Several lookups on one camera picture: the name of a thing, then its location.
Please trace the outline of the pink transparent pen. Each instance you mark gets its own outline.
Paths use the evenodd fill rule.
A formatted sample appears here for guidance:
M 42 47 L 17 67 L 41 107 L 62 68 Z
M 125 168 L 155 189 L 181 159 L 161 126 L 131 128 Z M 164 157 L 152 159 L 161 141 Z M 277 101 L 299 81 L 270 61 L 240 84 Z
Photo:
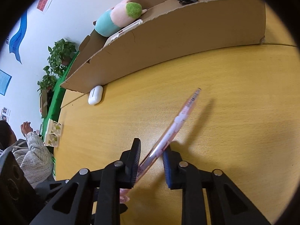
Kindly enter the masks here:
M 179 113 L 170 123 L 170 126 L 165 130 L 165 132 L 157 140 L 148 154 L 143 158 L 137 169 L 135 184 L 137 184 L 138 181 L 147 173 L 147 171 L 152 167 L 156 160 L 162 155 L 169 144 L 173 141 L 174 137 L 180 131 L 183 124 L 193 111 L 200 92 L 201 89 L 197 88 L 197 90 L 195 90 L 195 92 L 187 99 L 183 107 L 180 109 Z

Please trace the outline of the white clear phone case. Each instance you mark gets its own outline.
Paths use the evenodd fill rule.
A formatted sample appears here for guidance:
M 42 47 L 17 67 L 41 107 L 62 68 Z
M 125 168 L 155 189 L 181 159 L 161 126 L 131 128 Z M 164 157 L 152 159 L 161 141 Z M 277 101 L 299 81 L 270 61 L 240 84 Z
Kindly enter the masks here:
M 139 25 L 141 25 L 143 23 L 142 19 L 139 19 L 131 24 L 129 24 L 128 26 L 124 27 L 123 29 L 121 29 L 120 31 L 116 32 L 115 34 L 113 34 L 112 36 L 110 36 L 103 47 L 106 47 L 107 45 L 109 45 L 112 41 L 116 40 L 118 37 L 120 37 L 121 35 L 123 35 L 124 33 L 134 29 L 135 27 L 138 27 Z

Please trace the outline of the pink blue pig plush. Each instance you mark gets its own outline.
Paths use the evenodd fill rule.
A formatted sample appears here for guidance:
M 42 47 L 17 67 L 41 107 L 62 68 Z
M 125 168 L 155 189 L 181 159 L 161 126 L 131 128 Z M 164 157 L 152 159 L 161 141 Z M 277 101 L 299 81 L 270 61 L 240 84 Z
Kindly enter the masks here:
M 146 12 L 147 9 L 143 9 L 141 4 L 132 0 L 123 0 L 113 8 L 105 11 L 93 22 L 94 30 L 101 36 L 109 38 L 135 22 Z

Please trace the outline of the seated person grey sweater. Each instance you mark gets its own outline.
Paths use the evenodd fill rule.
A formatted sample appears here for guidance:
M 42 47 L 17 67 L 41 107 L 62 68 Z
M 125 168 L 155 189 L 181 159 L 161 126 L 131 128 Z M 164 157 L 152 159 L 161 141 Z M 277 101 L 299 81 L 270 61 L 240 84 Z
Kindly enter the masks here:
M 1 154 L 12 152 L 25 178 L 35 188 L 52 176 L 53 155 L 30 122 L 24 122 L 20 128 L 25 139 L 17 139 L 10 125 L 1 121 Z

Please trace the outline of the black cardboard box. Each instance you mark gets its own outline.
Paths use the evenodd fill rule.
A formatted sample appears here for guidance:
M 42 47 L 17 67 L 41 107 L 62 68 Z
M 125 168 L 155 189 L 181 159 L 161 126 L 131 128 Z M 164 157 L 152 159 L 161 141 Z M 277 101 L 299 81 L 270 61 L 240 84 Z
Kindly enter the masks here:
M 1 224 L 30 224 L 44 202 L 29 184 L 12 152 L 1 157 Z

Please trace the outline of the paper cup with leaves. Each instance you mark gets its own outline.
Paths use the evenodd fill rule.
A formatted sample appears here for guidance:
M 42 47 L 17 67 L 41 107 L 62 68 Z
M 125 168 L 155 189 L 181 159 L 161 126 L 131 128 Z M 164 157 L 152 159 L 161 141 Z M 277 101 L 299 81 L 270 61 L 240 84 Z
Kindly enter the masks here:
M 49 119 L 48 123 L 47 123 L 45 134 L 46 135 L 54 134 L 54 135 L 60 137 L 62 134 L 62 129 L 63 129 L 63 126 L 60 123 L 58 123 L 52 119 Z

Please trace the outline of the white earbuds case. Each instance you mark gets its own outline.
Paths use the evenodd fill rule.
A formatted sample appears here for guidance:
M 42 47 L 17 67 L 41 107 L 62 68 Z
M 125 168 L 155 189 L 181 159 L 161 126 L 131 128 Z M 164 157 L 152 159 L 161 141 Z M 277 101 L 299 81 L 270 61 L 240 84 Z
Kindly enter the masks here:
M 101 85 L 95 86 L 89 93 L 88 104 L 96 105 L 100 103 L 103 95 L 103 87 Z

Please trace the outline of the brown cardboard box on cloth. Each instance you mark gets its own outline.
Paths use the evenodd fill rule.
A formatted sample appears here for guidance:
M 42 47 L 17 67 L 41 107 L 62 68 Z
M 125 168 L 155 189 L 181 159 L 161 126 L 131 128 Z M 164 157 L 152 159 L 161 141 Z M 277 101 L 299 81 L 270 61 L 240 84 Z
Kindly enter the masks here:
M 40 114 L 41 118 L 45 118 L 48 114 L 47 110 L 47 90 L 42 90 L 40 93 Z

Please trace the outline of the small potted green plant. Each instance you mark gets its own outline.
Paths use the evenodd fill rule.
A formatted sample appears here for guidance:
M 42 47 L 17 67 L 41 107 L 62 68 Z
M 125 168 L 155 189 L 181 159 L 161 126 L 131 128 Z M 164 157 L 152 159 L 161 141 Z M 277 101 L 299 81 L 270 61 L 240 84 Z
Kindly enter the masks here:
M 37 85 L 39 86 L 38 92 L 42 93 L 42 91 L 50 91 L 55 87 L 57 82 L 57 78 L 55 75 L 46 74 L 43 76 L 41 81 L 37 81 Z

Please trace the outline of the large potted green plant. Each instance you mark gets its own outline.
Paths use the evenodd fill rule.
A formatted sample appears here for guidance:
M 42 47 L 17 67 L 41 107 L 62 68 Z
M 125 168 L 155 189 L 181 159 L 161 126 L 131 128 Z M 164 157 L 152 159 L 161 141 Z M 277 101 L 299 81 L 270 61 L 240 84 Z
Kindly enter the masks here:
M 48 46 L 49 57 L 47 58 L 48 66 L 43 70 L 46 74 L 63 76 L 68 65 L 76 54 L 75 43 L 60 39 L 54 42 L 54 46 Z

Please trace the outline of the brown cardboard box tray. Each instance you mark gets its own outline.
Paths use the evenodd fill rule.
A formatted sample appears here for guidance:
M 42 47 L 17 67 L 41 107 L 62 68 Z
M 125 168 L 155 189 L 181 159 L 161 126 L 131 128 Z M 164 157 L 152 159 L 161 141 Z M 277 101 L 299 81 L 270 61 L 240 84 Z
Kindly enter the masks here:
M 263 0 L 133 0 L 147 9 L 143 23 L 106 47 L 93 31 L 65 81 L 65 89 L 86 93 L 141 69 L 189 54 L 259 44 L 265 35 Z

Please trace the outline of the blue framed wall poster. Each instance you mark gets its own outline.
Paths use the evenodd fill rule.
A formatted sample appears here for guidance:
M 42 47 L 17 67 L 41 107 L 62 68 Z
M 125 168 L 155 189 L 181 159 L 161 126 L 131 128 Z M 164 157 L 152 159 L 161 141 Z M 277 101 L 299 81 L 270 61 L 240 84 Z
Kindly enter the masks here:
M 5 95 L 12 76 L 0 70 L 0 94 Z

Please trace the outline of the red wall sign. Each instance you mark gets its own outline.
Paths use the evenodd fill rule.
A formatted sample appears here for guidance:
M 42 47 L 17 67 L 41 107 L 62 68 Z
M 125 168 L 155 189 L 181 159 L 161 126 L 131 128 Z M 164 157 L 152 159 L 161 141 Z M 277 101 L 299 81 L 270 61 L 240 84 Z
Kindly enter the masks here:
M 46 8 L 46 5 L 50 2 L 50 0 L 39 0 L 37 4 L 37 9 L 39 11 L 44 11 Z

